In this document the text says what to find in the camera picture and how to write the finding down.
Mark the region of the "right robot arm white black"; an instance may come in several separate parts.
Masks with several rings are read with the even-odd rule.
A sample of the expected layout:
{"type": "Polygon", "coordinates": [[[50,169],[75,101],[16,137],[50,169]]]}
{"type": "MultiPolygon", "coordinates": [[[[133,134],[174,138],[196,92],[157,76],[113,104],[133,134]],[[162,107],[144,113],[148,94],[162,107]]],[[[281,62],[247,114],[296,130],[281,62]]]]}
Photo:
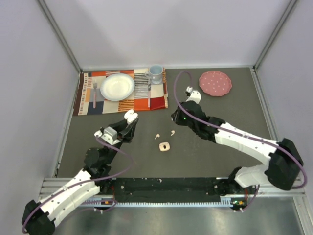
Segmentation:
{"type": "Polygon", "coordinates": [[[244,132],[223,119],[207,116],[194,101],[181,102],[171,115],[172,121],[189,127],[198,137],[243,152],[258,161],[252,167],[237,167],[228,177],[232,193],[241,193],[252,185],[272,184],[281,190],[296,189],[294,185],[303,161],[293,141],[262,139],[244,132]]]}

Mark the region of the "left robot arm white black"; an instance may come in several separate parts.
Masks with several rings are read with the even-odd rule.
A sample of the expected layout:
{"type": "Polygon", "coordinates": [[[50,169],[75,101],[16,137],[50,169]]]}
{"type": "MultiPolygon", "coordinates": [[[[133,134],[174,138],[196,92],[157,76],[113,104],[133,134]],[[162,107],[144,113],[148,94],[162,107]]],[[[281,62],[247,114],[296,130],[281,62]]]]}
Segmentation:
{"type": "Polygon", "coordinates": [[[101,128],[94,133],[102,147],[86,151],[84,167],[65,185],[50,196],[25,206],[22,232],[29,235],[51,235],[61,222],[87,199],[110,191],[110,164],[123,143],[134,137],[138,114],[129,110],[122,121],[101,128]]]}

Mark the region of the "white earbud case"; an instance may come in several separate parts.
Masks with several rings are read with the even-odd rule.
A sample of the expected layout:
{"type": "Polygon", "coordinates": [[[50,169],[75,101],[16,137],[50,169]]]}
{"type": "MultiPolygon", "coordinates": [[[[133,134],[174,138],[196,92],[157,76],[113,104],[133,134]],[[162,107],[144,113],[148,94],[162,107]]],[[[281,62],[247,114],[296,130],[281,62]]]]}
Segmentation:
{"type": "Polygon", "coordinates": [[[136,113],[134,109],[130,109],[124,114],[124,119],[128,124],[131,124],[138,119],[138,113],[136,113]]]}

